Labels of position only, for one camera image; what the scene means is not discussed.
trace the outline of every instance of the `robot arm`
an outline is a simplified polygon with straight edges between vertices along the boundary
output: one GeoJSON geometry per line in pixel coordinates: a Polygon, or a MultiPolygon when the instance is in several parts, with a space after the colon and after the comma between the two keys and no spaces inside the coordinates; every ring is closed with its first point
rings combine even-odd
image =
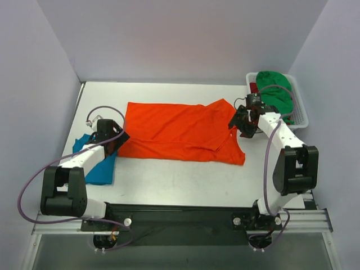
{"type": "MultiPolygon", "coordinates": [[[[252,138],[258,128],[270,137],[278,122],[280,126],[271,141],[280,152],[272,177],[274,188],[267,193],[271,213],[316,187],[318,150],[298,139],[277,109],[262,103],[260,94],[247,95],[246,107],[240,105],[229,123],[229,128],[236,126],[242,132],[241,137],[252,138]]],[[[257,206],[260,214],[269,214],[264,197],[257,206]]]]}
{"type": "Polygon", "coordinates": [[[95,146],[112,139],[123,131],[110,119],[98,119],[93,125],[94,133],[83,149],[89,150],[74,156],[59,166],[50,166],[44,171],[40,210],[44,215],[59,215],[82,218],[103,218],[105,202],[87,198],[85,176],[107,156],[117,152],[130,136],[125,132],[108,143],[95,146]],[[67,191],[58,187],[68,184],[67,191]]]}

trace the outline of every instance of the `white basket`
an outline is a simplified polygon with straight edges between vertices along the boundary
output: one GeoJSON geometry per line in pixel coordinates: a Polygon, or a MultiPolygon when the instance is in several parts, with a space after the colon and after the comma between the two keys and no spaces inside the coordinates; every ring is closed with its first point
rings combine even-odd
{"type": "MultiPolygon", "coordinates": [[[[257,75],[258,75],[258,72],[247,73],[246,84],[247,84],[248,93],[251,93],[250,83],[257,82],[257,75]]],[[[289,125],[289,128],[290,129],[306,128],[309,125],[309,120],[308,120],[308,116],[305,111],[302,97],[300,96],[300,93],[299,93],[298,84],[296,83],[296,80],[293,76],[290,76],[287,74],[283,74],[283,75],[286,77],[286,79],[291,84],[292,92],[294,93],[295,103],[296,103],[295,111],[294,111],[293,115],[291,116],[291,120],[294,121],[294,125],[289,125]]]]}

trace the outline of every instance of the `orange shirt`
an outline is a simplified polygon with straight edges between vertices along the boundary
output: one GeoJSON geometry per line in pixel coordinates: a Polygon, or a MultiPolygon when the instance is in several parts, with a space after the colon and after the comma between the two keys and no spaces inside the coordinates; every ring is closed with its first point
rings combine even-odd
{"type": "Polygon", "coordinates": [[[235,109],[224,99],[204,105],[129,102],[130,139],[118,155],[141,159],[219,161],[242,165],[236,128],[228,123],[235,109]]]}

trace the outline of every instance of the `white tabletop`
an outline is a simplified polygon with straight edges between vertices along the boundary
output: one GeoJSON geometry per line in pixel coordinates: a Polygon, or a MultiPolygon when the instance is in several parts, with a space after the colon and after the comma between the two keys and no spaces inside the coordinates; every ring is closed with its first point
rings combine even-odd
{"type": "MultiPolygon", "coordinates": [[[[246,86],[198,84],[150,84],[86,82],[79,106],[66,141],[64,154],[71,153],[76,138],[91,134],[85,125],[88,112],[99,105],[114,106],[124,114],[128,102],[203,104],[224,98],[229,103],[244,97],[246,86]]],[[[99,109],[91,119],[100,114],[123,121],[109,109],[99,109]]],[[[246,154],[243,166],[218,162],[191,162],[156,159],[116,159],[112,185],[87,185],[89,199],[121,204],[193,205],[251,207],[262,196],[264,156],[267,144],[264,134],[252,139],[238,138],[246,154]]],[[[271,149],[268,179],[278,153],[271,149]]],[[[291,200],[287,208],[304,208],[302,196],[291,200]]]]}

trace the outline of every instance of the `cable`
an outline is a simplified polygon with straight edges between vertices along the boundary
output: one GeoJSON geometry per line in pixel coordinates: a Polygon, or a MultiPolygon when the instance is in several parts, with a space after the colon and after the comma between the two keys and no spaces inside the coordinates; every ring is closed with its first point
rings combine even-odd
{"type": "Polygon", "coordinates": [[[251,235],[250,237],[248,237],[248,234],[245,231],[245,235],[246,238],[249,242],[249,244],[257,249],[261,249],[262,247],[260,246],[260,244],[264,241],[267,240],[267,238],[269,236],[271,236],[271,234],[274,232],[275,229],[271,229],[266,235],[251,235]]]}
{"type": "Polygon", "coordinates": [[[234,109],[237,110],[237,107],[235,106],[236,104],[236,101],[238,100],[245,100],[245,98],[241,98],[241,97],[238,97],[237,99],[234,100],[234,109]]]}
{"type": "MultiPolygon", "coordinates": [[[[269,136],[269,140],[268,140],[268,143],[267,143],[267,147],[266,147],[266,152],[265,152],[265,161],[264,161],[264,181],[263,181],[263,192],[264,192],[264,202],[265,202],[265,207],[266,207],[266,210],[267,212],[269,213],[269,215],[275,217],[278,212],[281,210],[281,208],[277,209],[276,213],[272,213],[271,210],[270,210],[270,207],[269,207],[269,202],[268,202],[268,192],[267,192],[267,173],[268,173],[268,162],[269,162],[269,153],[270,153],[270,147],[271,147],[271,142],[274,138],[274,135],[275,133],[277,132],[277,130],[279,129],[280,125],[281,125],[281,121],[282,121],[282,118],[284,117],[287,117],[287,116],[290,116],[294,113],[295,109],[296,109],[296,102],[295,101],[295,96],[292,92],[290,92],[288,89],[286,89],[285,87],[281,86],[281,85],[276,85],[276,84],[271,84],[271,85],[267,85],[265,86],[264,88],[262,88],[259,93],[261,93],[263,90],[267,89],[267,88],[270,88],[270,87],[280,87],[281,89],[285,90],[286,92],[288,92],[288,94],[291,96],[292,98],[292,103],[293,103],[293,108],[292,108],[292,111],[289,113],[289,114],[283,114],[280,116],[280,119],[275,127],[275,129],[272,131],[272,133],[270,134],[269,136]]],[[[290,213],[287,209],[285,208],[282,208],[282,210],[287,214],[287,220],[285,222],[285,224],[282,226],[282,229],[280,230],[279,234],[277,235],[277,237],[274,239],[274,241],[268,245],[267,247],[263,248],[263,249],[259,249],[253,245],[251,245],[251,243],[249,242],[249,246],[251,248],[254,249],[254,251],[265,251],[265,249],[268,249],[270,248],[271,246],[273,246],[277,241],[278,239],[281,237],[281,235],[283,234],[284,230],[286,229],[286,226],[287,224],[289,223],[290,221],[290,213]]]]}
{"type": "MultiPolygon", "coordinates": [[[[27,187],[30,185],[30,183],[35,179],[35,177],[36,177],[39,173],[41,173],[43,170],[45,170],[47,167],[49,167],[50,165],[52,165],[52,164],[54,164],[54,163],[58,163],[59,161],[61,161],[61,160],[63,160],[63,159],[72,158],[72,157],[75,156],[75,155],[82,154],[82,153],[84,153],[84,152],[86,152],[86,151],[88,151],[88,150],[90,150],[90,149],[92,149],[92,148],[94,148],[94,147],[99,146],[99,145],[103,145],[103,144],[106,144],[106,143],[111,142],[111,141],[113,141],[113,140],[116,140],[116,139],[118,139],[121,135],[124,134],[125,128],[126,128],[125,116],[122,114],[121,111],[119,111],[118,109],[116,109],[116,108],[114,108],[114,107],[111,107],[111,106],[103,105],[103,106],[97,106],[97,107],[95,107],[94,109],[92,109],[92,110],[88,113],[88,115],[87,115],[87,117],[86,117],[86,123],[90,122],[90,121],[89,121],[89,117],[90,117],[91,113],[93,113],[95,110],[100,109],[100,108],[112,109],[112,110],[116,111],[118,114],[120,114],[120,116],[121,116],[121,117],[123,118],[123,120],[124,120],[123,130],[122,130],[118,135],[116,135],[114,138],[107,139],[107,140],[105,140],[105,141],[103,141],[103,142],[100,142],[100,143],[97,143],[97,144],[95,144],[95,145],[89,146],[88,148],[83,149],[83,150],[81,150],[81,151],[79,151],[79,152],[62,156],[61,158],[56,159],[56,160],[54,160],[54,161],[46,164],[46,165],[43,166],[40,170],[38,170],[37,172],[35,172],[35,174],[34,174],[33,176],[31,176],[30,179],[24,184],[24,186],[23,186],[23,188],[21,189],[21,191],[20,191],[20,193],[19,193],[19,196],[18,196],[18,198],[17,198],[17,210],[19,211],[19,214],[20,214],[26,221],[32,222],[32,223],[34,223],[34,224],[56,224],[56,223],[63,223],[63,222],[68,222],[68,221],[84,220],[84,218],[66,218],[66,219],[52,220],[52,221],[39,221],[39,220],[36,220],[36,219],[32,219],[32,218],[28,217],[28,216],[24,213],[24,211],[23,211],[23,209],[22,209],[22,207],[21,207],[21,199],[23,198],[23,195],[24,195],[25,190],[26,190],[27,187]]],[[[86,220],[90,220],[90,221],[102,221],[102,222],[107,222],[107,223],[115,224],[115,225],[117,225],[117,226],[120,226],[120,227],[123,227],[123,228],[127,229],[127,230],[132,234],[132,236],[133,236],[133,231],[132,231],[129,227],[127,227],[127,226],[125,226],[125,225],[123,225],[123,224],[121,224],[121,223],[119,223],[119,222],[116,222],[116,221],[113,221],[113,220],[108,220],[108,219],[97,219],[97,218],[90,218],[90,219],[87,218],[86,220]]],[[[130,243],[132,242],[132,240],[133,240],[133,237],[132,237],[132,239],[131,239],[130,241],[128,241],[128,242],[126,242],[126,243],[123,243],[123,244],[120,244],[120,245],[118,245],[118,246],[116,246],[116,247],[113,247],[112,249],[108,249],[108,250],[114,250],[114,249],[122,248],[123,246],[130,244],[130,243]]]]}
{"type": "Polygon", "coordinates": [[[115,232],[118,228],[119,228],[118,226],[114,226],[114,228],[112,228],[112,230],[111,230],[110,236],[114,237],[114,232],[115,232]]]}

